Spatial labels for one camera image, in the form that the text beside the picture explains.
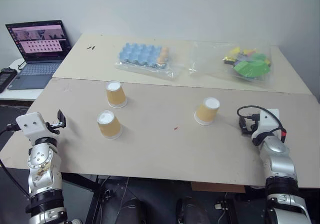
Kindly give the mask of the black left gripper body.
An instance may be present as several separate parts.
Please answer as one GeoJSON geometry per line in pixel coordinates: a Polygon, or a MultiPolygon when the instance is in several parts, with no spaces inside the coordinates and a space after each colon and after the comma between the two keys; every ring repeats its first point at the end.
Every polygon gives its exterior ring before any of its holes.
{"type": "Polygon", "coordinates": [[[58,130],[58,128],[63,127],[63,122],[58,122],[55,124],[50,124],[49,122],[46,122],[46,127],[51,133],[59,135],[60,131],[58,130]]]}

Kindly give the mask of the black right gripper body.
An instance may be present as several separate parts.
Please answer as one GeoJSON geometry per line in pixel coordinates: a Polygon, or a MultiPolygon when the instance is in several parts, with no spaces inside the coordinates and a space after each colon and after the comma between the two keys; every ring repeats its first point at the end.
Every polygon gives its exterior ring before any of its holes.
{"type": "Polygon", "coordinates": [[[252,130],[253,132],[255,132],[258,129],[259,120],[260,120],[259,114],[251,114],[251,115],[245,116],[245,120],[251,120],[251,125],[249,130],[252,130]]]}

